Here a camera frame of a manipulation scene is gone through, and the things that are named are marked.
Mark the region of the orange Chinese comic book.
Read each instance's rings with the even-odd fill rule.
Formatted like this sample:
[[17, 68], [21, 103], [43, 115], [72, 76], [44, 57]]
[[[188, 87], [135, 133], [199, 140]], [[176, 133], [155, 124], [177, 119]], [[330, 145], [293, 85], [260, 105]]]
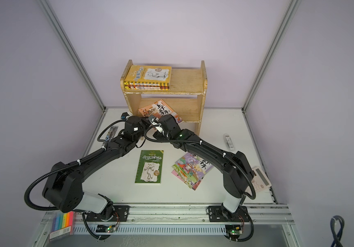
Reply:
[[143, 117], [149, 117], [153, 115], [156, 118], [161, 118], [164, 115], [170, 114], [175, 118], [178, 124], [183, 122], [183, 119], [162, 99], [156, 101], [151, 105], [139, 108], [138, 111]]

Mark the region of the red wimpy kid book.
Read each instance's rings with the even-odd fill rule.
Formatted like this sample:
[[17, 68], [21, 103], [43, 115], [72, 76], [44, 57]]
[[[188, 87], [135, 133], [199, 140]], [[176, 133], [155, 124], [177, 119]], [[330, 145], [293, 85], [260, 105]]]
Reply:
[[125, 84], [124, 88], [127, 90], [170, 90], [169, 86], [156, 85], [156, 84]]

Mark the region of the yellow green-edged wimpy kid book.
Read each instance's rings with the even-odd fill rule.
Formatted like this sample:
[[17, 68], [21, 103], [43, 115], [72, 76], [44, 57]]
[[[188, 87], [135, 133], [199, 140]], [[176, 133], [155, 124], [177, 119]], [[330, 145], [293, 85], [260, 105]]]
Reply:
[[172, 67], [132, 65], [123, 80], [124, 85], [169, 86]]

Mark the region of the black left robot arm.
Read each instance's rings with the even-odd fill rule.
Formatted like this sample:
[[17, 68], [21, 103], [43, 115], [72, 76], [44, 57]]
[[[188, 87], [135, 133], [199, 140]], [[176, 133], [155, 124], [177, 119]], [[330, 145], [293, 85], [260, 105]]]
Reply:
[[[134, 149], [151, 124], [147, 118], [138, 116], [123, 122], [122, 134], [102, 141], [100, 149], [68, 164], [58, 162], [50, 172], [32, 182], [24, 193], [26, 205], [37, 211], [91, 212], [101, 221], [110, 220], [115, 211], [113, 202], [104, 195], [85, 192], [82, 184], [93, 173]], [[46, 182], [42, 196], [51, 203], [49, 207], [36, 205], [30, 199], [31, 191], [41, 181]]]

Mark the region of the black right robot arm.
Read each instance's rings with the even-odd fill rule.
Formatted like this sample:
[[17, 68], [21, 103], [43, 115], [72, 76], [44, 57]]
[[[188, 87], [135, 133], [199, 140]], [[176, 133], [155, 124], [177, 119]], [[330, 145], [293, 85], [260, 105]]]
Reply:
[[150, 129], [156, 128], [156, 131], [152, 138], [147, 137], [147, 132], [145, 132], [146, 140], [155, 143], [170, 143], [176, 149], [181, 149], [208, 161], [222, 173], [223, 186], [227, 196], [221, 204], [221, 212], [226, 220], [232, 221], [239, 216], [240, 203], [245, 198], [256, 199], [256, 191], [252, 184], [256, 174], [244, 153], [222, 150], [204, 141], [194, 132], [181, 129], [170, 114], [159, 119], [151, 115], [148, 120], [152, 125]]

